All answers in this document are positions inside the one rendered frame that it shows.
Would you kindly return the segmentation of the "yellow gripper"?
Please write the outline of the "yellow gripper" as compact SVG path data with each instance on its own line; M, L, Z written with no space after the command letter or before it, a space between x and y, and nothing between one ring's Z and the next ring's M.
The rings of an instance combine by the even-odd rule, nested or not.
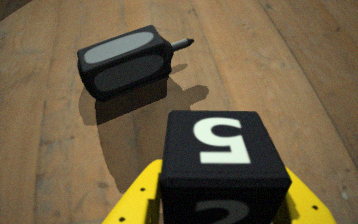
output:
M152 162L134 181L102 224L159 224L162 160ZM286 167L286 166L285 166ZM293 181L273 224L337 224L330 210L286 167Z

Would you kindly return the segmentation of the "black cube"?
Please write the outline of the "black cube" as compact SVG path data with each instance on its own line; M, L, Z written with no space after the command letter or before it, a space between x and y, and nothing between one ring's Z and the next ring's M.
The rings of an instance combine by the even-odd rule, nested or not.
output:
M168 114L164 224L271 224L291 184L256 111Z

